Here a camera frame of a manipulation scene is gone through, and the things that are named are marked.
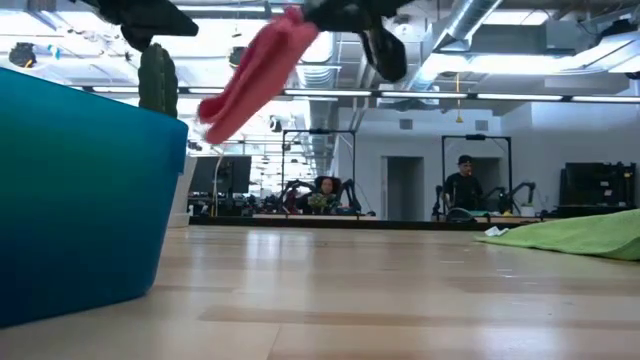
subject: white paper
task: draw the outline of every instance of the white paper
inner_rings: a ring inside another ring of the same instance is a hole
[[[494,237],[494,236],[502,236],[502,235],[504,235],[507,231],[509,231],[509,229],[502,229],[502,230],[500,230],[500,229],[498,229],[498,227],[497,227],[497,226],[494,226],[494,227],[492,227],[491,229],[489,229],[489,230],[485,231],[484,233],[485,233],[485,235],[487,235],[487,236]]]

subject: person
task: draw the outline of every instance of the person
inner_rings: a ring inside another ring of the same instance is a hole
[[[471,156],[460,156],[458,172],[449,175],[444,182],[443,196],[449,209],[479,210],[482,187],[478,179],[472,175],[472,162]]]
[[[320,184],[320,193],[324,196],[333,194],[333,179],[330,177],[322,179],[322,183]]]

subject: man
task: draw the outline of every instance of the man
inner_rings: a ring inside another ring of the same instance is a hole
[[[471,175],[473,158],[462,155],[458,158],[458,172],[450,175],[444,182],[443,197],[449,209],[463,208],[478,210],[482,187],[478,179]]]

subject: teal plastic bin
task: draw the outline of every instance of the teal plastic bin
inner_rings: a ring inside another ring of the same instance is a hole
[[[0,328],[144,295],[187,126],[0,69]]]

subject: red towel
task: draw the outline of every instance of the red towel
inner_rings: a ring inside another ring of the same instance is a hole
[[[297,7],[285,9],[249,44],[224,92],[200,103],[200,122],[211,124],[206,140],[221,144],[282,91],[291,71],[318,36]]]

